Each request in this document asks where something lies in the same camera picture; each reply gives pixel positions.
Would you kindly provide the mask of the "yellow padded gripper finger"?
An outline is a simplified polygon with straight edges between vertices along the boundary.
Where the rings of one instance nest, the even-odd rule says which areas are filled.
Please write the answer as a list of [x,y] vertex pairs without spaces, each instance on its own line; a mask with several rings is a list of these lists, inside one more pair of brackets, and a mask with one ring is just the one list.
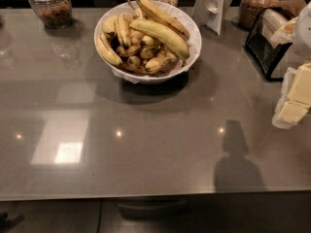
[[289,67],[281,87],[272,124],[281,129],[297,125],[311,108],[311,63]]
[[284,45],[291,44],[294,41],[294,28],[297,23],[297,18],[293,18],[282,26],[276,27],[272,36],[270,37],[270,41],[273,45]]

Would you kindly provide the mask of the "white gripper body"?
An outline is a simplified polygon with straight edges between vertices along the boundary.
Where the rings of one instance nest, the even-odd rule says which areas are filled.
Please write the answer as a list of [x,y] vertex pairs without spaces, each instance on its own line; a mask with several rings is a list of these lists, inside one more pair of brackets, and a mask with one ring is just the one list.
[[295,24],[294,51],[301,57],[311,57],[311,2],[302,9]]

